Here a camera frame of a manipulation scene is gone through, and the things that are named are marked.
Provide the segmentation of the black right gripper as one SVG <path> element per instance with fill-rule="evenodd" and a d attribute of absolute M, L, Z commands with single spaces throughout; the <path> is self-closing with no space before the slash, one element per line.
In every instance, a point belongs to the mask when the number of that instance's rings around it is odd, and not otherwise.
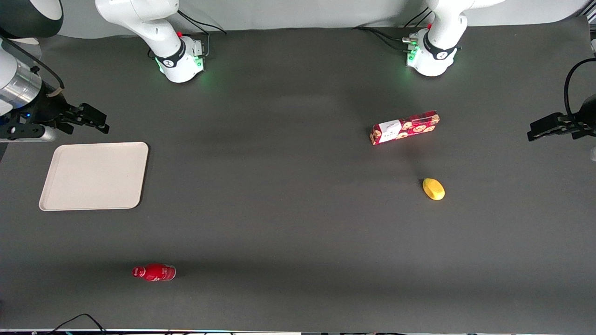
<path fill-rule="evenodd" d="M 107 116 L 95 107 L 82 103 L 74 107 L 66 102 L 65 97 L 60 93 L 55 97 L 49 97 L 53 87 L 42 84 L 39 94 L 23 108 L 19 113 L 29 123 L 41 124 L 47 127 L 56 127 L 56 129 L 72 135 L 74 126 L 93 127 L 103 134 L 110 131 L 107 125 Z"/>

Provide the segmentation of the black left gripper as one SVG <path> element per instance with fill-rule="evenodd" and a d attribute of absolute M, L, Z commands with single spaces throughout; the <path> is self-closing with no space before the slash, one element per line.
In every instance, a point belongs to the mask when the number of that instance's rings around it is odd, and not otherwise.
<path fill-rule="evenodd" d="M 576 113 L 570 110 L 569 97 L 566 95 L 566 112 L 570 119 L 562 113 L 552 113 L 537 121 L 530 123 L 527 133 L 528 141 L 535 141 L 545 136 L 572 134 L 574 140 L 584 136 L 596 137 L 596 95 L 593 94 L 584 100 L 581 108 Z"/>

